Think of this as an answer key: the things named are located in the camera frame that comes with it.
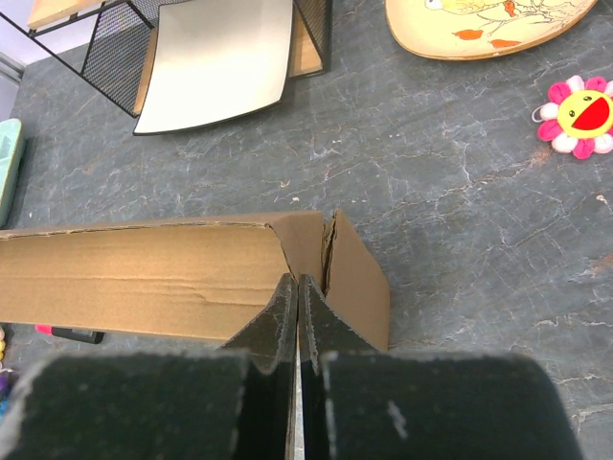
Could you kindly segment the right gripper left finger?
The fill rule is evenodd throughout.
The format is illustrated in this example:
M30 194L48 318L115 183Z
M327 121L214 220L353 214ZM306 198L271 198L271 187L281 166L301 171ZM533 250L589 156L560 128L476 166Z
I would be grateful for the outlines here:
M298 286L218 349L48 358L15 385L5 459L288 459Z

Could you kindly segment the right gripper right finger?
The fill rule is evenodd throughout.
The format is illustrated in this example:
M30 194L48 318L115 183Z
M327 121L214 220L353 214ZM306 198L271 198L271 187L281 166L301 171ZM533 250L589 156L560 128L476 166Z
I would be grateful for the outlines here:
M556 388L517 354L376 350L299 283L309 459L579 459Z

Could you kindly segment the brown cardboard box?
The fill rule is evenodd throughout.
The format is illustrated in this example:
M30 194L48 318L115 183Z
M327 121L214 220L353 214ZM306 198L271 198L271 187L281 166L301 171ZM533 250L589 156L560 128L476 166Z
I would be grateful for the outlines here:
M341 211L5 230L1 318L226 340L264 309L283 275L312 277L342 320L387 348L387 278Z

